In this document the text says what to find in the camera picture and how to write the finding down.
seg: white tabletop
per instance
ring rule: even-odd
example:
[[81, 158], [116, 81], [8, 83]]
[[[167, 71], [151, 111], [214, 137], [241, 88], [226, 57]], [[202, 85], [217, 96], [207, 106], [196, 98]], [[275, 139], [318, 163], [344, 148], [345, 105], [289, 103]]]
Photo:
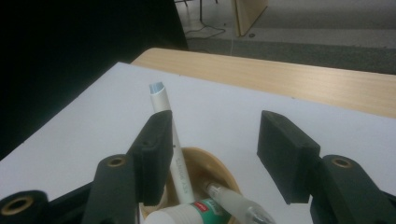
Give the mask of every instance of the white tabletop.
[[312, 223], [308, 204], [286, 205], [256, 156], [262, 110], [285, 115], [321, 145], [320, 156], [357, 161], [396, 194], [396, 119], [118, 63], [0, 161], [0, 198], [40, 189], [53, 200], [92, 181], [97, 163], [125, 153], [153, 109], [149, 84], [162, 81], [180, 144], [218, 157], [242, 193], [277, 223]]

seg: wooden tabletop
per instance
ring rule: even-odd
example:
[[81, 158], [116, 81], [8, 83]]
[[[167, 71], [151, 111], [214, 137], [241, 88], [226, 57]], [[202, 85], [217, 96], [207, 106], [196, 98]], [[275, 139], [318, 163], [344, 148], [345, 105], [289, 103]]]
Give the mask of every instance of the wooden tabletop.
[[132, 64], [396, 118], [396, 76], [170, 49]]

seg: screw hole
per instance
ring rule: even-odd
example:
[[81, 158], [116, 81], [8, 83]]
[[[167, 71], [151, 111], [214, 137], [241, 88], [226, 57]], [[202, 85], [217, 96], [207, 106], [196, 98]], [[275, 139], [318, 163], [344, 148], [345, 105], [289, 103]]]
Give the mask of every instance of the screw hole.
[[337, 165], [342, 168], [351, 168], [352, 167], [352, 163], [350, 163], [350, 161], [347, 161], [342, 158], [334, 158], [334, 159], [332, 159], [332, 163], [334, 165]]
[[2, 209], [1, 214], [3, 216], [13, 216], [19, 212], [24, 211], [33, 203], [33, 198], [31, 196], [22, 196], [17, 199], [12, 200], [7, 203]]
[[125, 163], [125, 158], [117, 157], [109, 160], [107, 162], [107, 165], [110, 167], [117, 167], [117, 166], [122, 166], [124, 163]]

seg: cabinet door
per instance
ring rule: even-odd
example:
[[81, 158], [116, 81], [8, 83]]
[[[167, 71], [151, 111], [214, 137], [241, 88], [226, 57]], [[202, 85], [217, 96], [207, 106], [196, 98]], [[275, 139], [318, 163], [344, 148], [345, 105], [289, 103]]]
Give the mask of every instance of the cabinet door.
[[236, 35], [245, 35], [268, 6], [268, 0], [232, 0]]

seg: gray carpet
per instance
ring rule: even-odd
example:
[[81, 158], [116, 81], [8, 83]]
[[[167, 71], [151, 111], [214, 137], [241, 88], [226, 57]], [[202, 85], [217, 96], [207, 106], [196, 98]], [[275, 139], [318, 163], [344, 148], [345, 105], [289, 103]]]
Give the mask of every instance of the gray carpet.
[[396, 49], [191, 39], [191, 51], [396, 75]]

